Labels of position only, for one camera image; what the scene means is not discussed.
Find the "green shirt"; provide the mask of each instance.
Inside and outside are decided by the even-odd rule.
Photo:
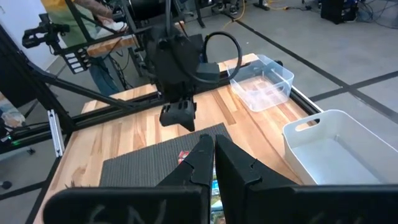
[[[80,11],[80,13],[94,20],[93,14],[91,13],[90,10],[85,9],[84,7],[81,7],[79,5],[75,6]],[[75,18],[73,17],[68,7],[63,7],[58,9],[46,8],[46,11],[49,14],[49,18],[53,23],[69,25],[70,32],[67,32],[65,33],[64,36],[61,36],[62,40],[67,45],[67,47],[71,47],[86,42],[83,33],[81,32]],[[97,35],[95,24],[83,18],[82,21],[85,24],[88,33],[91,35],[92,38],[95,39]]]

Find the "black rubber mat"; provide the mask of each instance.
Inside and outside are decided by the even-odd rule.
[[[153,187],[178,165],[181,151],[191,151],[201,134],[223,134],[231,139],[224,124],[171,139],[104,161],[100,187]]]

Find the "metal bracket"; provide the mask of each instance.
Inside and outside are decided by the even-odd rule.
[[[63,145],[60,121],[58,119],[58,115],[54,112],[54,110],[47,111],[50,121],[50,129],[52,135],[52,142],[54,143],[54,150],[56,157],[62,157],[63,152],[65,151],[65,146]]]

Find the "black electrical cable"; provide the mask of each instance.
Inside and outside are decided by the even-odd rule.
[[[383,27],[387,27],[387,28],[390,28],[390,29],[398,29],[398,27],[391,27],[391,26],[386,26],[386,25],[383,25],[383,24],[380,24],[377,20],[379,20],[380,19],[380,17],[383,15],[383,13],[386,11],[386,9],[389,9],[389,8],[391,8],[391,7],[394,7],[394,6],[396,6],[396,5],[398,5],[398,3],[395,3],[395,4],[393,4],[393,5],[391,5],[391,6],[388,6],[387,7],[387,5],[388,5],[388,3],[391,1],[391,0],[387,0],[386,1],[386,3],[385,3],[385,5],[384,5],[384,7],[383,7],[383,9],[381,9],[381,10],[379,10],[379,11],[377,11],[376,13],[379,13],[379,15],[375,18],[374,17],[374,15],[375,15],[375,12],[374,12],[374,9],[373,9],[373,7],[370,5],[372,2],[374,2],[375,0],[373,0],[373,1],[371,1],[371,2],[361,2],[361,5],[364,7],[362,10],[365,12],[365,13],[367,13],[368,14],[368,19],[367,20],[365,20],[365,19],[363,19],[362,18],[362,16],[359,14],[359,16],[360,16],[360,18],[362,18],[362,21],[361,22],[366,22],[366,23],[376,23],[377,25],[379,25],[379,26],[383,26]]]
[[[129,65],[129,62],[130,62],[130,57],[127,57],[126,65],[122,68],[122,71],[124,71],[127,68],[127,66]]]
[[[166,0],[166,34],[168,37],[171,35],[171,11],[172,11],[172,0]]]
[[[123,71],[124,71],[125,68],[122,69],[120,67],[119,62],[117,62],[114,58],[111,57],[111,60],[115,64],[116,70],[118,71],[118,77],[119,77],[119,79],[120,79],[120,81],[121,81],[121,83],[123,85],[123,88],[126,89],[126,90],[129,89],[129,87],[133,88],[133,86],[129,82],[127,82],[127,80],[126,80],[126,78],[124,76],[124,72]]]
[[[171,18],[170,18],[170,17],[171,17],[171,15],[170,15],[170,11],[171,11],[170,5],[171,5],[171,0],[166,0],[166,9],[165,9],[165,14],[166,14],[166,27],[170,25],[170,20],[171,20]],[[243,57],[243,56],[242,56],[242,49],[241,49],[241,46],[239,45],[238,41],[237,41],[237,40],[235,39],[235,37],[233,37],[231,34],[229,34],[229,33],[227,33],[227,32],[223,32],[223,31],[216,31],[216,32],[213,32],[213,33],[211,33],[211,34],[209,34],[209,35],[206,36],[206,38],[205,38],[205,43],[203,44],[202,54],[203,54],[203,56],[204,56],[206,62],[207,62],[207,54],[206,54],[207,43],[208,43],[208,41],[210,40],[210,38],[213,37],[213,36],[215,36],[215,35],[223,35],[223,36],[229,37],[229,38],[234,42],[234,44],[235,44],[235,46],[236,46],[236,49],[238,50],[238,62],[237,62],[237,64],[236,64],[236,67],[235,67],[235,69],[234,69],[234,72],[233,72],[229,77],[227,77],[227,78],[224,79],[224,80],[230,80],[230,79],[232,79],[232,78],[235,77],[235,75],[239,72],[239,69],[241,68],[241,65],[242,65],[242,57]],[[194,80],[197,81],[197,82],[206,83],[206,84],[219,84],[219,82],[221,82],[221,80],[218,81],[218,82],[213,82],[213,81],[205,80],[205,79],[199,78],[199,77],[197,77],[196,75],[190,73],[189,71],[187,71],[187,70],[185,69],[184,65],[181,63],[181,61],[180,61],[180,59],[178,58],[177,54],[175,53],[173,47],[170,48],[170,51],[171,51],[171,53],[172,53],[172,57],[173,57],[175,63],[177,64],[178,69],[180,69],[186,76],[188,76],[188,77],[194,79]]]
[[[20,131],[20,130],[28,129],[31,126],[36,126],[36,125],[41,125],[41,124],[48,124],[48,122],[39,122],[39,123],[34,123],[34,124],[26,124],[26,125],[23,125],[23,126],[20,126],[20,127],[11,127],[11,126],[8,126],[8,125],[6,125],[4,123],[1,123],[0,126],[3,126],[3,127],[8,128],[10,130],[13,130],[13,131]]]
[[[235,77],[235,75],[239,72],[239,69],[241,68],[242,65],[242,49],[241,46],[239,45],[238,41],[235,39],[235,37],[233,37],[231,34],[224,32],[224,31],[216,31],[216,32],[212,32],[211,34],[207,35],[205,38],[205,42],[203,43],[203,58],[205,59],[205,62],[208,61],[207,58],[207,43],[210,40],[211,37],[215,36],[215,35],[223,35],[226,37],[229,37],[232,42],[234,42],[235,46],[236,46],[236,50],[238,50],[238,62],[236,64],[236,67],[234,69],[234,72],[228,77],[228,80],[231,80]]]
[[[184,35],[188,38],[187,31],[185,31],[185,28],[184,28],[184,26],[182,25],[181,21],[179,21],[178,24],[180,24],[180,27],[181,27],[182,32],[183,32]]]

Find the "white plastic bin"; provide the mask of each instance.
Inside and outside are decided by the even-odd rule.
[[[300,131],[296,127],[319,119]],[[396,184],[398,152],[339,110],[286,124],[285,159],[304,184]]]

